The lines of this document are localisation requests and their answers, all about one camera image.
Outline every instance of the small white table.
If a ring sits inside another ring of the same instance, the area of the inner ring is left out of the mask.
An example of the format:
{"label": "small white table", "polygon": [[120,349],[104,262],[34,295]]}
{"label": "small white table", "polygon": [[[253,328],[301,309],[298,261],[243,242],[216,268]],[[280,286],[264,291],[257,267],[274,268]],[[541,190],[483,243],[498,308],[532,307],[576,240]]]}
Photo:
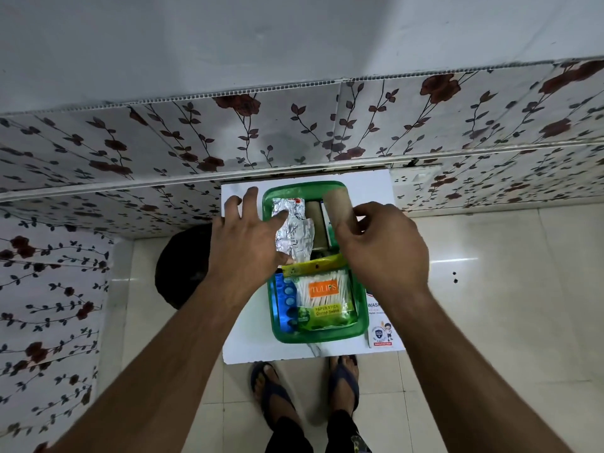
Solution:
{"label": "small white table", "polygon": [[[257,186],[258,214],[262,216],[261,200],[268,189],[287,184],[312,181],[342,182],[348,188],[353,206],[371,201],[381,204],[394,203],[389,171],[386,169],[363,170],[352,173],[223,184],[221,188],[222,213],[224,214],[224,203],[229,197],[243,197],[249,187]],[[239,314],[235,326],[233,326],[222,348],[222,356],[226,364],[239,364],[242,362],[312,358],[317,355],[358,355],[362,353],[380,353],[382,351],[405,349],[400,340],[395,341],[392,347],[369,348],[366,333],[346,340],[323,342],[317,344],[317,346],[318,349],[306,344],[286,344],[279,342],[275,338],[271,328],[271,312],[265,284],[254,293],[241,314]]]}

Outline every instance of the orange label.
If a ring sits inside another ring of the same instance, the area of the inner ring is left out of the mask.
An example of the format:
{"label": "orange label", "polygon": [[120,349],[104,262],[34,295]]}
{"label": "orange label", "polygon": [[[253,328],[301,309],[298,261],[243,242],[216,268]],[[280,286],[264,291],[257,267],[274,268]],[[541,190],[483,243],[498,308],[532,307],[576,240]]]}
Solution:
{"label": "orange label", "polygon": [[310,297],[323,297],[326,295],[338,294],[338,281],[315,281],[308,285],[308,292]]}

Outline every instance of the leg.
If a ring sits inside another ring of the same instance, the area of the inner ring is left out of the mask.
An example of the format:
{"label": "leg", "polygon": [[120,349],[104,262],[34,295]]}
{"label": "leg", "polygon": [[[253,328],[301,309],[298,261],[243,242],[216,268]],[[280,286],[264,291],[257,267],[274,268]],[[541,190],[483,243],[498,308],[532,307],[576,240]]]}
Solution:
{"label": "leg", "polygon": [[[272,366],[265,365],[263,371],[272,383],[281,385]],[[258,403],[262,401],[265,387],[265,376],[260,373],[254,382],[254,398]],[[300,418],[290,402],[278,394],[271,394],[268,401],[268,417],[274,426],[266,453],[312,453],[312,446],[304,436]]]}
{"label": "leg", "polygon": [[[330,372],[336,369],[338,359],[341,359],[341,365],[344,365],[353,379],[358,382],[359,368],[349,356],[329,358]],[[355,410],[355,393],[345,379],[338,380],[334,391],[331,393],[329,406],[331,414],[327,425],[328,444],[325,452],[371,452],[359,435],[359,430],[352,420],[352,412]]]}

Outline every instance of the green basket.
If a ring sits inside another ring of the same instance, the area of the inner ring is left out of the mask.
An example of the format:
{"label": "green basket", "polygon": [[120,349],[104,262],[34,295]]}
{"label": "green basket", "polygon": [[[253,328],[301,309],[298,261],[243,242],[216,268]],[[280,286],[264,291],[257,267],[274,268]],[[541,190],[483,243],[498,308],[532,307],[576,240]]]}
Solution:
{"label": "green basket", "polygon": [[[262,219],[268,220],[272,214],[273,199],[301,198],[308,200],[321,200],[323,194],[331,189],[343,187],[339,181],[316,181],[280,186],[267,190],[262,197]],[[342,340],[362,335],[369,326],[369,314],[367,311],[366,291],[358,279],[350,272],[351,291],[358,316],[357,322],[342,327],[333,327],[323,330],[304,330],[296,332],[284,332],[281,329],[277,307],[276,279],[273,275],[267,282],[269,305],[271,307],[272,332],[279,342],[283,343],[319,343],[333,340]]]}

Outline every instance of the tiled floor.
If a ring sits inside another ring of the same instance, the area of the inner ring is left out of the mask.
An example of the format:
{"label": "tiled floor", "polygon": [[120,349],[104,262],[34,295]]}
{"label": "tiled floor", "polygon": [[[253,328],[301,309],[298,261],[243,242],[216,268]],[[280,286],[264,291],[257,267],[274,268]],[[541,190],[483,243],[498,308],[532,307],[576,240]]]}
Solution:
{"label": "tiled floor", "polygon": [[[431,289],[456,324],[576,452],[602,451],[604,205],[416,221],[431,251]],[[153,280],[166,242],[135,242],[123,366],[174,312]],[[277,363],[317,452],[327,442],[325,364]],[[374,452],[446,451],[405,352],[360,356],[359,367],[355,421]],[[271,432],[249,368],[219,359],[183,451],[264,451]]]}

